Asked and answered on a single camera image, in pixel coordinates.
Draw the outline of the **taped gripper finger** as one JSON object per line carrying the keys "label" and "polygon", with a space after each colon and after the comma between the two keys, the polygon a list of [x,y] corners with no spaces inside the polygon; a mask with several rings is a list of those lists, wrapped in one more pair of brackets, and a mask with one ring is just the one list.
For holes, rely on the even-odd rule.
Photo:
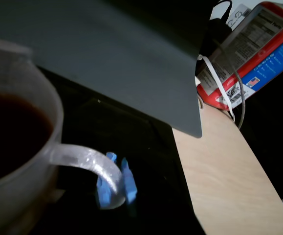
{"label": "taped gripper finger", "polygon": [[136,218],[137,187],[133,173],[129,168],[129,163],[126,158],[123,158],[121,161],[121,171],[124,179],[125,197],[126,197],[126,206],[128,210],[128,215],[132,218]]}
{"label": "taped gripper finger", "polygon": [[118,207],[117,195],[114,194],[112,187],[106,180],[106,177],[109,176],[109,165],[109,162],[107,162],[107,169],[101,168],[96,183],[95,199],[101,210],[112,210]]}

